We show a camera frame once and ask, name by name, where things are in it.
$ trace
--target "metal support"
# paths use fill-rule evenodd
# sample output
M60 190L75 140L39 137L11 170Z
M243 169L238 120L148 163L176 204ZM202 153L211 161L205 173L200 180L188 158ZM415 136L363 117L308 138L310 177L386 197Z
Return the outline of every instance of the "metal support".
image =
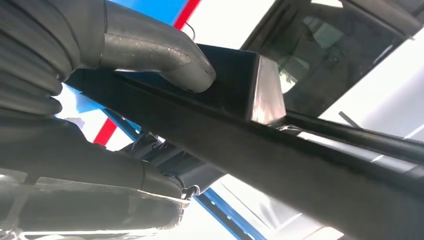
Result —
M283 125L415 164L424 164L424 143L287 111Z
M252 240L241 227L239 227L234 221L228 219L228 216L214 204L204 194L195 197L196 201L204 207L222 226L224 226L236 239L238 240Z
M89 98L323 224L358 239L424 238L419 179L113 72L84 76L69 84L82 81Z
M204 192L210 201L212 201L219 209L221 209L231 221L234 221L243 231L251 236L254 240L266 240L266 238L256 230L248 221L246 221L238 212L236 212L226 201L224 201L211 188Z

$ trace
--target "white wall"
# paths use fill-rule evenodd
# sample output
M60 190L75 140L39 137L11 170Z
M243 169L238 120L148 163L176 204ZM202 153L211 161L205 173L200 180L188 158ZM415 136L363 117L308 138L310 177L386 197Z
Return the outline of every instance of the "white wall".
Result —
M240 49L275 0L202 0L187 21L195 42ZM189 36L192 30L182 29Z

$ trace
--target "cable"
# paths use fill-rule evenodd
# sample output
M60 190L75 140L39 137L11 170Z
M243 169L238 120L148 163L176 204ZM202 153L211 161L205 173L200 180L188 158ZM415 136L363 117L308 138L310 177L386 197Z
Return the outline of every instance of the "cable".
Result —
M191 40L194 41L196 39L195 29L188 22L185 22L185 24L187 24L187 26L193 31L193 38Z

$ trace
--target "red stripe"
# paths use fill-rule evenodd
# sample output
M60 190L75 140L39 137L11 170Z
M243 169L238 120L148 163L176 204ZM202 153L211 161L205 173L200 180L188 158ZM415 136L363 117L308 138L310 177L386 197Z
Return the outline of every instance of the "red stripe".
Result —
M198 4L200 3L200 0L188 0L185 7L182 9L181 14L176 19L173 26L176 29L182 29L184 27L184 24L187 22L189 17L192 15Z
M117 129L116 124L110 118L107 118L93 143L105 146L109 142L109 139L111 139L112 134L114 134L115 129Z
M182 9L181 14L176 19L173 26L176 29L182 29L184 27L184 24L187 22L187 20L192 15L193 11L196 9L199 3L200 0L188 0L187 4ZM103 146L106 145L111 139L112 134L114 134L116 129L117 125L110 118L108 118L101 127L100 131L98 132L93 143L101 144Z

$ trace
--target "window pane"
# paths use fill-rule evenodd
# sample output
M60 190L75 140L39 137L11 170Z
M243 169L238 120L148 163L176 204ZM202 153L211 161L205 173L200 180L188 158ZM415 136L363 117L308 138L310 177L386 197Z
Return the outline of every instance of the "window pane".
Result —
M338 0L282 2L248 49L278 63L288 110L319 116L403 42Z

